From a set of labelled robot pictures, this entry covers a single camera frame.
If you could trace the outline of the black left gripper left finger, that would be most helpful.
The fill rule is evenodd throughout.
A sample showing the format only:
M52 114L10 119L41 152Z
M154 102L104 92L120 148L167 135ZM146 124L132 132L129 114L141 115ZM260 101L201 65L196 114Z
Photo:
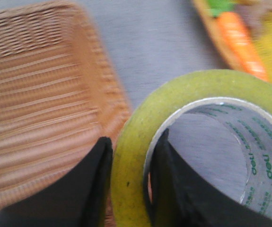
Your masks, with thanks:
M62 178L0 211L0 227L103 227L113 159L101 137Z

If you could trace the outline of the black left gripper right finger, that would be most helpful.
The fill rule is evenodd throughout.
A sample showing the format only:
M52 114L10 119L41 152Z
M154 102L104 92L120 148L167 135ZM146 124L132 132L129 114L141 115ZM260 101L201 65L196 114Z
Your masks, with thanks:
M205 181L168 141L158 139L150 164L154 227L272 227L272 219L241 205Z

